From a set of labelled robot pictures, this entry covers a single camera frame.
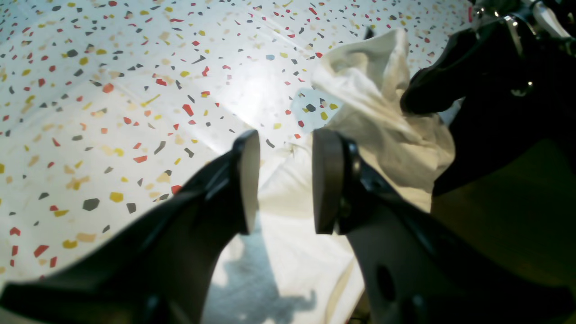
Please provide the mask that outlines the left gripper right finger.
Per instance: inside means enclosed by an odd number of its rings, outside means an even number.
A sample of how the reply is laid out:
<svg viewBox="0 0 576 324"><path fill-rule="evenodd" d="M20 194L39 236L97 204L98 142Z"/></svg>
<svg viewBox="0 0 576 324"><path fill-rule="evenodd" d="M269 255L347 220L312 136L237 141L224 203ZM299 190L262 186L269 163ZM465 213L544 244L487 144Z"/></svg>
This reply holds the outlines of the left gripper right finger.
<svg viewBox="0 0 576 324"><path fill-rule="evenodd" d="M561 324L568 287L498 266L401 195L351 139L313 131L315 231L347 238L374 324Z"/></svg>

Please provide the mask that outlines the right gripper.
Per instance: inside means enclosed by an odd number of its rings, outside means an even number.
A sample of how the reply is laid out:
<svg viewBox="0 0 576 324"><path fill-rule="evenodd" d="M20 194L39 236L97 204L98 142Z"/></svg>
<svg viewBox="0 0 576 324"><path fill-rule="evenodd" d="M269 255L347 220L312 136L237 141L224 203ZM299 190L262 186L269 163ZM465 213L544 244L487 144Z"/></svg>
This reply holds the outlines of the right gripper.
<svg viewBox="0 0 576 324"><path fill-rule="evenodd" d="M451 35L440 57L420 69L401 97L403 111L446 111L454 101L488 79L495 70L495 33L471 29ZM535 64L534 90L514 96L508 90L478 90L468 95L449 130L455 158L435 181L440 196L503 168L537 142L559 145L575 172L575 57L548 53Z"/></svg>

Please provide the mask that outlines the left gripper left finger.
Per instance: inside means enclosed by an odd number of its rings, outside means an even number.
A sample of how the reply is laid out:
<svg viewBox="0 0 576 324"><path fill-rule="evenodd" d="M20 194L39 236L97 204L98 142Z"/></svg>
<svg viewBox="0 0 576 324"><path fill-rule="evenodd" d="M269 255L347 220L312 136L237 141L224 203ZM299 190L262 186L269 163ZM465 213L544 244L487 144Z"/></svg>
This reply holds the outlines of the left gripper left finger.
<svg viewBox="0 0 576 324"><path fill-rule="evenodd" d="M78 262L9 282L1 309L40 324L198 324L228 242L257 217L256 130L205 165L175 195Z"/></svg>

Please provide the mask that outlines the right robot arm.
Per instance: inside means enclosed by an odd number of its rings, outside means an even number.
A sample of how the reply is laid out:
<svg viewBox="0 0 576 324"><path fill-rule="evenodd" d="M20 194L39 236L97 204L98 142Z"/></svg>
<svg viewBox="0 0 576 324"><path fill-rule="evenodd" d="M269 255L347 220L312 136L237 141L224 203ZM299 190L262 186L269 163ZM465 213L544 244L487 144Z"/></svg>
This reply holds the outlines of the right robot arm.
<svg viewBox="0 0 576 324"><path fill-rule="evenodd" d="M455 158L434 196L507 166L544 139L557 142L575 170L575 2L472 4L477 22L449 37L400 101L418 115L461 101L449 125Z"/></svg>

